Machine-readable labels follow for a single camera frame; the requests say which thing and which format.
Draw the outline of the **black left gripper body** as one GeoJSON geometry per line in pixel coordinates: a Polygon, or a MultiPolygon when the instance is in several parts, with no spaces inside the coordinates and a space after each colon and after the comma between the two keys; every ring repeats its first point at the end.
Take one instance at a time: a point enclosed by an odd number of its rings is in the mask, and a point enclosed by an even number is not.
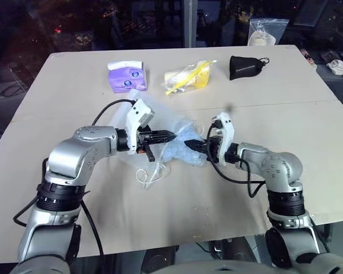
{"type": "Polygon", "coordinates": [[[149,162],[155,162],[155,156],[150,148],[150,142],[152,140],[152,131],[142,131],[138,133],[137,141],[137,154],[146,154],[149,162]]]}

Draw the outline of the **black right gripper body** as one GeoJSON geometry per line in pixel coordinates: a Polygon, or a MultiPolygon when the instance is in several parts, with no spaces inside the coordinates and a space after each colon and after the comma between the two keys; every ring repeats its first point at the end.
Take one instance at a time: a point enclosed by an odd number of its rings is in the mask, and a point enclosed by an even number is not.
{"type": "Polygon", "coordinates": [[[221,142],[221,137],[217,135],[211,136],[209,138],[209,141],[206,142],[207,144],[209,144],[210,155],[208,155],[207,157],[209,162],[213,162],[215,164],[219,163],[218,149],[220,146],[220,142],[221,142]]]}

